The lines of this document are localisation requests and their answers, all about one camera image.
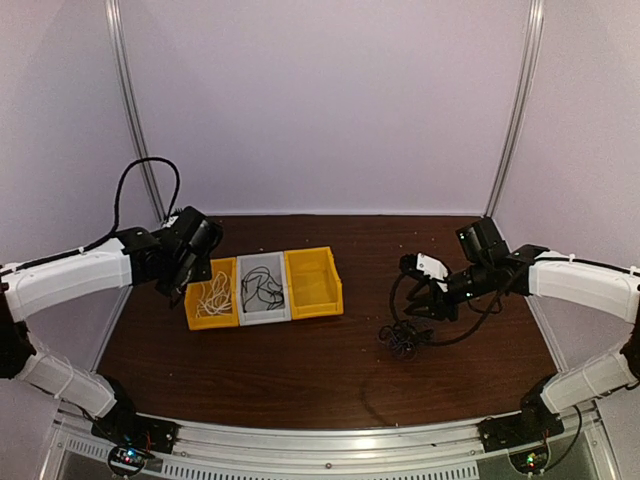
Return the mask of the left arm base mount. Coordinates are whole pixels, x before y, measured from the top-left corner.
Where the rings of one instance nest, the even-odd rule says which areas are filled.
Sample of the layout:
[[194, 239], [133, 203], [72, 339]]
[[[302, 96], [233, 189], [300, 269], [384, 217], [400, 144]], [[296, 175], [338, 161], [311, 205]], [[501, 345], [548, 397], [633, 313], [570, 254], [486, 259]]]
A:
[[94, 436], [108, 440], [113, 447], [107, 454], [107, 466], [117, 479], [139, 474], [155, 453], [171, 454], [178, 433], [174, 421], [152, 418], [137, 412], [124, 387], [106, 377], [114, 390], [115, 405], [102, 417], [84, 413], [92, 424]]

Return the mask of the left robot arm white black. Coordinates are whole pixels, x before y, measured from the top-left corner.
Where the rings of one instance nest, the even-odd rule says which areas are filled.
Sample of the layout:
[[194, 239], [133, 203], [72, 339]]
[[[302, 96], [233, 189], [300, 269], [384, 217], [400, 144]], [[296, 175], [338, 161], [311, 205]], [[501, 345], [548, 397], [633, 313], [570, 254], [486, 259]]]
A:
[[116, 231], [94, 247], [12, 264], [1, 274], [1, 376], [78, 406], [123, 444], [144, 424], [116, 381], [74, 366], [30, 331], [26, 321], [53, 306], [101, 291], [152, 283], [172, 304], [191, 283], [212, 277], [211, 253], [223, 238], [215, 220], [187, 207], [160, 229]]

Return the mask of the yellow bin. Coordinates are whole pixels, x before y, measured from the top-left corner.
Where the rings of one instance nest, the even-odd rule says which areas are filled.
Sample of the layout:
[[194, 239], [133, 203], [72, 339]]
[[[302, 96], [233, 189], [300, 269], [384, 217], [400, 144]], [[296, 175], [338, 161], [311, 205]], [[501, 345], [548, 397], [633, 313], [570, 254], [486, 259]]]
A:
[[191, 331], [240, 326], [236, 299], [237, 259], [211, 261], [212, 279], [190, 284], [184, 300]]
[[343, 287], [330, 247], [284, 252], [293, 320], [340, 316]]

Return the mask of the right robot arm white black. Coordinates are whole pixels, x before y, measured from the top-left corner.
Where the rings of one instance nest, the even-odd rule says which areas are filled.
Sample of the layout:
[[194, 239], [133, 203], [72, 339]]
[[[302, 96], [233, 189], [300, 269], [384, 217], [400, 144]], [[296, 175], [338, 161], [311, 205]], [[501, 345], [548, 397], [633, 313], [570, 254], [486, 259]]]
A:
[[456, 232], [469, 263], [453, 272], [441, 260], [417, 253], [399, 262], [401, 279], [416, 284], [407, 295], [409, 316], [455, 321], [461, 304], [484, 295], [492, 300], [481, 317], [496, 313], [501, 298], [514, 293], [552, 298], [582, 305], [632, 325], [630, 337], [605, 353], [566, 372], [540, 382], [523, 399], [513, 419], [519, 440], [535, 440], [558, 414], [584, 401], [632, 389], [639, 383], [639, 271], [546, 247], [525, 244], [511, 250], [490, 217], [483, 217]]

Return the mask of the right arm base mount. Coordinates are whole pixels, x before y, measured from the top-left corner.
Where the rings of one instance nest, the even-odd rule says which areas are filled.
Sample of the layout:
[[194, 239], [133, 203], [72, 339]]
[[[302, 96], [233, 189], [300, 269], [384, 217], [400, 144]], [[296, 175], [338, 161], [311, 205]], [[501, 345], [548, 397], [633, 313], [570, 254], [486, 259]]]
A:
[[507, 450], [515, 470], [530, 476], [543, 473], [550, 464], [549, 440], [565, 431], [559, 415], [541, 398], [543, 386], [541, 381], [524, 395], [518, 413], [487, 417], [478, 424], [484, 452]]

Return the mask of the white translucent bin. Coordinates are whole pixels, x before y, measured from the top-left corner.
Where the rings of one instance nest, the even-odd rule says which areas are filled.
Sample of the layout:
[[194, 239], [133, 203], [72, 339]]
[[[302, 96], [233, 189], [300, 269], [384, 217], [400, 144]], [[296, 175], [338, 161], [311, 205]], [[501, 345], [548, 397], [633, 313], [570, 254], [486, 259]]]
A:
[[236, 295], [241, 326], [291, 321], [284, 253], [238, 256]]

